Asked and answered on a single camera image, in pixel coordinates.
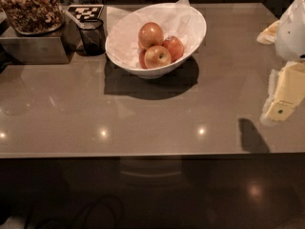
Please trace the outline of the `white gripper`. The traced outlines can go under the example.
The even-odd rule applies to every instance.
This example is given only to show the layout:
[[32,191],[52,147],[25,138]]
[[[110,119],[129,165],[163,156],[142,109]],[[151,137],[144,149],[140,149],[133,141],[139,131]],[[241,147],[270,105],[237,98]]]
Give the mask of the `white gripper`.
[[286,121],[305,99],[305,0],[294,0],[282,14],[256,38],[258,43],[275,46],[275,52],[289,61],[280,70],[271,70],[268,98],[260,121],[267,126]]

